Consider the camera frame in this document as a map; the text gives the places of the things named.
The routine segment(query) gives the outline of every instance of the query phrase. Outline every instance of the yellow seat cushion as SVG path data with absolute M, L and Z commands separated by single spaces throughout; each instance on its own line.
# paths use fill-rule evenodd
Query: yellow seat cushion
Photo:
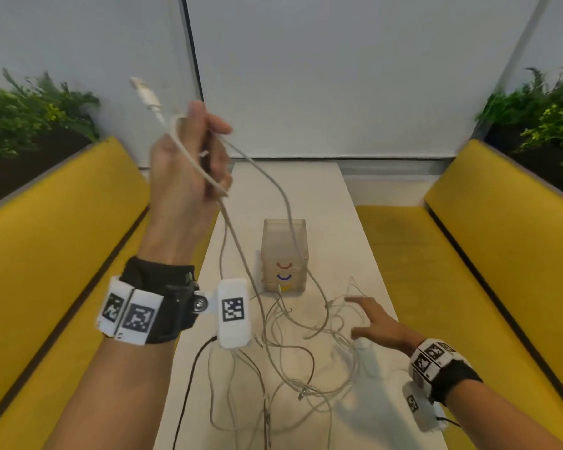
M 147 203 L 110 138 L 0 207 L 0 399 Z
M 563 196 L 470 141 L 426 201 L 563 384 Z
M 563 440 L 563 401 L 427 211 L 357 213 L 398 319 L 449 342 L 490 387 Z M 450 450 L 474 449 L 456 427 L 445 439 Z
M 206 256 L 215 220 L 195 250 L 196 277 Z M 127 259 L 136 254 L 145 226 L 144 220 L 0 418 L 0 450 L 39 450 L 48 439 L 103 339 L 94 323 L 110 278 L 120 275 Z

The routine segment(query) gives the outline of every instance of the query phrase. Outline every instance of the person's right arm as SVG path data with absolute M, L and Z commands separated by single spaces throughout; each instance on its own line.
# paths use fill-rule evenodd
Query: person's right arm
M 411 357 L 425 338 L 391 318 L 370 297 L 351 296 L 371 321 L 355 327 L 352 338 L 367 338 L 380 346 L 400 350 Z M 450 390 L 446 405 L 479 450 L 563 450 L 563 442 L 487 385 L 464 380 Z

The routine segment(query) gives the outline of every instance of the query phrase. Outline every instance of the stacked container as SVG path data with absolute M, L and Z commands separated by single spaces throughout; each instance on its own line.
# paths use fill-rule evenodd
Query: stacked container
M 263 286 L 269 292 L 303 292 L 307 284 L 307 223 L 293 219 L 298 252 L 287 219 L 266 219 L 263 226 L 261 260 Z

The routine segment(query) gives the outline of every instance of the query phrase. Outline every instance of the white table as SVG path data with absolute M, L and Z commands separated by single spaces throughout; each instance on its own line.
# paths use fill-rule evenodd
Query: white table
M 344 294 L 349 277 L 353 276 L 364 293 L 375 296 L 384 309 L 396 317 L 338 165 L 334 162 L 304 161 L 261 164 L 284 188 L 292 204 L 293 217 L 307 221 L 309 267 L 328 298 Z M 285 207 L 277 189 L 248 163 L 236 164 L 233 178 L 233 189 L 226 206 L 248 263 L 253 266 L 255 279 L 260 281 L 259 252 L 263 220 L 285 218 Z M 206 291 L 215 289 L 219 282 L 218 257 L 224 224 L 220 215 L 200 273 L 200 287 Z M 226 278 L 247 278 L 231 238 L 227 241 L 223 270 Z M 267 310 L 273 298 L 268 297 L 263 301 Z M 301 322 L 309 325 L 322 322 L 322 299 L 310 279 L 304 294 L 298 298 L 288 298 L 287 304 L 293 309 L 294 318 Z M 260 334 L 262 321 L 256 300 L 250 303 L 250 313 L 253 330 Z M 359 325 L 360 318 L 355 312 L 349 310 L 342 314 L 347 326 Z M 306 330 L 289 322 L 284 322 L 282 326 L 284 343 L 303 344 L 315 354 L 314 385 L 332 389 L 341 384 L 347 376 L 348 367 L 329 335 L 321 334 L 304 341 L 302 336 L 307 333 Z M 158 450 L 172 447 L 192 361 L 200 346 L 216 334 L 216 328 L 214 316 L 200 316 L 194 328 L 181 335 L 173 363 L 169 396 L 155 444 Z M 343 330 L 343 333 L 347 335 L 348 329 Z M 230 427 L 226 389 L 232 370 L 232 356 L 216 343 L 212 346 L 214 419 L 219 425 Z M 272 393 L 280 383 L 280 378 L 271 367 L 265 350 L 253 341 L 246 352 L 258 364 L 266 388 Z M 408 358 L 378 346 L 361 351 L 361 355 L 365 368 L 361 369 L 345 398 L 333 402 L 331 447 L 342 450 L 444 450 L 446 445 L 441 432 L 420 432 L 402 395 L 402 386 L 410 380 L 406 372 Z M 209 423 L 207 360 L 208 351 L 205 350 L 196 367 L 177 449 L 234 448 L 233 433 L 217 431 Z M 289 376 L 306 380 L 310 372 L 310 359 L 303 351 L 285 349 L 283 363 Z M 231 392 L 238 424 L 250 425 L 249 430 L 238 433 L 239 448 L 244 450 L 250 440 L 252 426 L 262 410 L 262 393 L 255 373 L 243 363 L 236 365 Z M 313 413 L 296 429 L 275 433 L 275 429 L 297 422 L 309 410 L 307 401 L 298 401 L 293 390 L 282 387 L 271 410 L 273 448 L 326 448 L 329 413 Z M 262 426 L 251 448 L 263 448 Z

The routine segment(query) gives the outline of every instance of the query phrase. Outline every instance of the screw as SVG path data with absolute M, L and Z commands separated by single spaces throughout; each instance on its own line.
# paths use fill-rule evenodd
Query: screw
M 208 301 L 206 301 L 206 298 L 200 297 L 197 298 L 194 302 L 194 312 L 195 313 L 201 313 L 202 311 L 206 310 L 208 308 Z

